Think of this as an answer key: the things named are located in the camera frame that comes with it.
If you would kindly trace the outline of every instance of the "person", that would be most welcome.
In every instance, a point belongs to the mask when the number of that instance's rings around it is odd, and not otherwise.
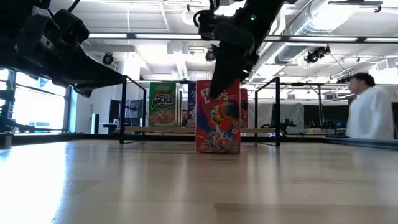
[[[368,73],[353,75],[350,90],[358,95],[349,106],[346,135],[351,138],[393,140],[394,121],[389,96],[375,88]]]
[[[181,119],[182,119],[181,126],[186,127],[188,124],[188,111],[186,109],[182,110]]]

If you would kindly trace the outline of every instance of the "white shirt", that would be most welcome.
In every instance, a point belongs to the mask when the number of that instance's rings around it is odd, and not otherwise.
[[[393,140],[392,102],[377,88],[368,88],[349,106],[346,135],[351,138]]]

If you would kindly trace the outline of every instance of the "red cereal box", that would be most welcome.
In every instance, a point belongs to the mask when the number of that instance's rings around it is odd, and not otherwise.
[[[241,128],[248,128],[248,90],[241,89]]]
[[[217,99],[209,97],[210,80],[197,81],[196,150],[239,154],[241,150],[239,80]]]

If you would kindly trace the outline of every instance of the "green cereal box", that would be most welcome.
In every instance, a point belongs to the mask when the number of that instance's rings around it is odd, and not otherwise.
[[[177,86],[175,83],[150,83],[149,126],[177,125]]]

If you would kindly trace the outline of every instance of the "ceiling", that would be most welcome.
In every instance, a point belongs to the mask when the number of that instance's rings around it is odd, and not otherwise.
[[[295,5],[285,5],[281,14],[286,21],[296,15],[309,0],[298,0]],[[81,0],[73,11],[74,15],[83,20],[91,33],[103,32],[145,32],[145,33],[197,33],[197,28],[190,24],[192,13],[182,16],[189,4],[193,11],[206,9],[208,1],[128,1],[129,4],[103,3],[101,0]],[[352,13],[349,18],[338,26],[329,35],[382,35],[398,36],[398,1],[384,0],[386,7],[374,13],[374,7],[361,8]],[[51,10],[57,11],[68,8],[71,0],[52,0]],[[329,12],[338,15],[339,11]],[[166,74],[178,70],[176,57],[167,54],[166,40],[89,40],[85,43],[86,52],[95,59],[101,60],[105,52],[114,52],[117,60],[125,60],[127,52],[135,50],[143,59],[146,67],[141,73],[146,77],[166,79]],[[196,72],[195,77],[201,79],[214,69],[214,62],[205,60],[206,49],[212,42],[188,41],[189,54],[184,58],[188,76]],[[302,62],[302,57],[296,57],[289,64],[262,65],[253,74],[251,81],[263,82],[275,75],[282,75],[284,80],[297,82],[308,80],[310,82],[327,82],[330,77],[341,73],[344,69],[357,72],[367,70],[388,57],[398,55],[398,45],[387,44],[330,44],[331,55],[319,60],[310,66]]]

